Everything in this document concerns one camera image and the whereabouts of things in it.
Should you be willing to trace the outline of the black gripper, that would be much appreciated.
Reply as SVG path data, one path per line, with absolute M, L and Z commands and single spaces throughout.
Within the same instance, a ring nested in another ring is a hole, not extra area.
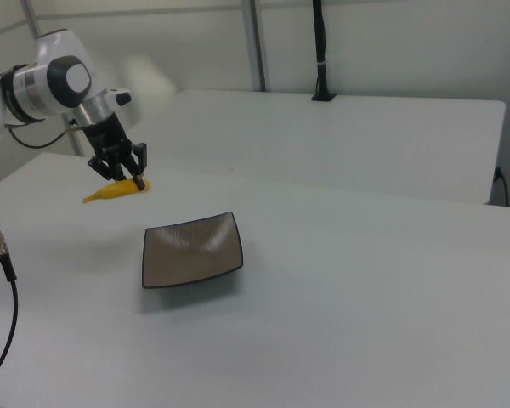
M 104 155 L 109 151 L 119 151 L 121 154 L 129 153 L 125 168 L 130 172 L 138 190 L 146 187 L 144 171 L 147 167 L 147 144 L 131 144 L 122 124 L 116 114 L 96 124 L 83 129 L 88 142 L 92 146 L 96 156 L 88 160 L 88 165 L 106 180 L 122 181 L 122 168 L 115 168 L 102 161 L 97 156 Z

